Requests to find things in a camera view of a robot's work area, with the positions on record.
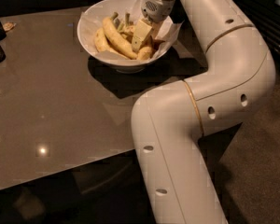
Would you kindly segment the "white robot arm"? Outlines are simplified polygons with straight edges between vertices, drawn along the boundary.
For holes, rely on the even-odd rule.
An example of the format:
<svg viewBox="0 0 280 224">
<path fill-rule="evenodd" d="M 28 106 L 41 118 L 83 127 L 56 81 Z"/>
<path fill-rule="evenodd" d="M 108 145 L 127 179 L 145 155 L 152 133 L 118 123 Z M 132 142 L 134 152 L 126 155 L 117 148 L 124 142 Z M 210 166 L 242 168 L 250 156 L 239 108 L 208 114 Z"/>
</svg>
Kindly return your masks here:
<svg viewBox="0 0 280 224">
<path fill-rule="evenodd" d="M 274 62 L 232 0 L 180 2 L 208 69 L 139 97 L 132 112 L 134 147 L 158 224 L 228 224 L 198 141 L 259 109 L 273 91 Z"/>
</svg>

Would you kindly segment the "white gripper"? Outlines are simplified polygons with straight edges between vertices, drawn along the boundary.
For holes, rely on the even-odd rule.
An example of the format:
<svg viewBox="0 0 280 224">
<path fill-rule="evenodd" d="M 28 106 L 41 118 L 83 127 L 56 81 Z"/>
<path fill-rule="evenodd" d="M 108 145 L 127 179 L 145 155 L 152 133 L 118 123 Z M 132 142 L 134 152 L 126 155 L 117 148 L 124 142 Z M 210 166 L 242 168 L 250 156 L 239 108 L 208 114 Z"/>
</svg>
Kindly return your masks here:
<svg viewBox="0 0 280 224">
<path fill-rule="evenodd" d="M 163 22 L 171 13 L 175 0 L 142 0 L 141 11 L 147 19 L 137 22 L 133 32 L 132 49 L 138 52 L 144 46 L 148 38 L 160 40 L 159 32 Z"/>
</svg>

